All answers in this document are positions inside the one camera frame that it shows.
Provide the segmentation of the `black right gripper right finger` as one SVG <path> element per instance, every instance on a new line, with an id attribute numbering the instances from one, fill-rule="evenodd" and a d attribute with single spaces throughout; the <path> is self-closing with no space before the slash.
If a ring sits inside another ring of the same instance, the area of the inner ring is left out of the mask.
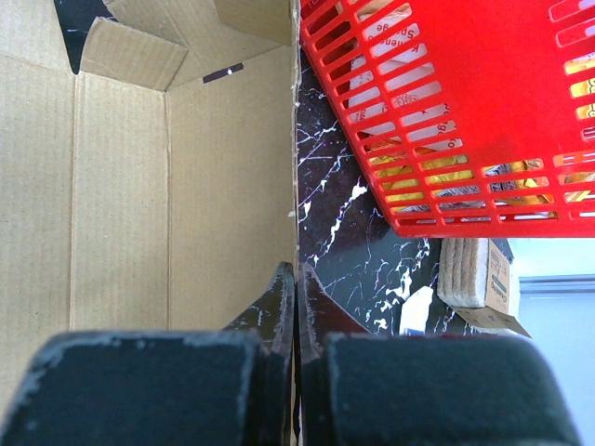
<path id="1" fill-rule="evenodd" d="M 304 264 L 297 380 L 306 445 L 576 445 L 545 359 L 510 336 L 370 334 Z"/>

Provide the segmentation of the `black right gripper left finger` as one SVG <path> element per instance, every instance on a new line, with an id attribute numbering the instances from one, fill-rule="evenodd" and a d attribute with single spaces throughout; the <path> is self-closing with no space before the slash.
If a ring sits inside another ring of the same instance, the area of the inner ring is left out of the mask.
<path id="1" fill-rule="evenodd" d="M 220 331 L 82 331 L 37 352 L 5 445 L 287 445 L 294 271 Z"/>

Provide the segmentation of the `brown cardboard box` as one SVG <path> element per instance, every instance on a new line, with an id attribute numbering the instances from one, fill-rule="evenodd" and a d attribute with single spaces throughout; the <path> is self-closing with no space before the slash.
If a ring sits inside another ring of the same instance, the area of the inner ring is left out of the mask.
<path id="1" fill-rule="evenodd" d="M 53 335 L 219 329 L 297 255 L 297 6 L 1 5 L 1 403 Z"/>

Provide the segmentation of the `white card with stamp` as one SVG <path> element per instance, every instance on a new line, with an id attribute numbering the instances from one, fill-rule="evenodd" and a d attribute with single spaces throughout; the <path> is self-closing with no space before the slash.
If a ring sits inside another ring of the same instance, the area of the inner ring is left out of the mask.
<path id="1" fill-rule="evenodd" d="M 433 289 L 423 286 L 410 295 L 401 306 L 399 335 L 424 335 L 430 314 Z"/>

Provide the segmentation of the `scouring pads pack kraft sleeve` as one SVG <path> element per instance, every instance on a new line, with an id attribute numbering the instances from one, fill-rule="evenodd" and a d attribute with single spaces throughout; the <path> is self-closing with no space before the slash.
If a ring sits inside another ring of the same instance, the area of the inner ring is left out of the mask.
<path id="1" fill-rule="evenodd" d="M 443 239 L 437 296 L 482 334 L 530 336 L 519 320 L 520 280 L 506 239 Z"/>

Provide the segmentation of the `red plastic shopping basket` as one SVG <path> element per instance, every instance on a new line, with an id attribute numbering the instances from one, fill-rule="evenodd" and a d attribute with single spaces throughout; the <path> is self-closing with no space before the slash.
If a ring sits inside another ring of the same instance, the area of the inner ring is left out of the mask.
<path id="1" fill-rule="evenodd" d="M 396 108 L 360 21 L 364 1 L 304 1 L 300 43 L 377 203 L 404 237 L 594 233 L 594 5 L 590 1 L 402 1 L 426 47 L 434 98 Z M 371 71 L 396 129 L 355 123 L 350 79 Z"/>

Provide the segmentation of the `yellow Kamenoko sponge pack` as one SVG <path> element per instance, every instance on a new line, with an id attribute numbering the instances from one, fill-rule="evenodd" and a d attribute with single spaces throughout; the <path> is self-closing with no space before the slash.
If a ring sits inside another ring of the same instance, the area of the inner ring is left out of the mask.
<path id="1" fill-rule="evenodd" d="M 400 46 L 409 43 L 418 37 L 419 28 L 417 24 L 410 24 L 397 30 L 395 26 L 407 19 L 412 14 L 409 4 L 402 1 L 372 1 L 358 11 L 358 18 L 364 21 L 372 18 L 374 23 L 364 30 L 364 38 L 370 40 L 384 32 L 391 31 L 379 43 L 372 47 L 372 56 L 379 58 L 386 54 L 390 57 L 381 62 L 378 72 L 387 74 L 390 78 L 386 83 L 387 90 L 392 93 L 397 89 L 402 92 L 391 100 L 396 108 L 402 108 L 424 98 L 434 98 L 440 91 L 441 86 L 437 82 L 427 82 L 417 87 L 413 83 L 426 81 L 434 73 L 433 65 L 425 63 L 414 66 L 413 63 L 426 55 L 426 47 L 418 44 L 410 49 L 401 50 Z M 350 89 L 358 92 L 348 99 L 348 106 L 353 108 L 363 104 L 365 107 L 350 115 L 353 122 L 369 121 L 381 116 L 383 121 L 375 126 L 364 130 L 367 136 L 386 136 L 396 129 L 396 124 L 388 118 L 388 108 L 385 103 L 379 100 L 380 90 L 372 86 L 374 75 L 367 70 L 355 75 L 350 79 Z"/>

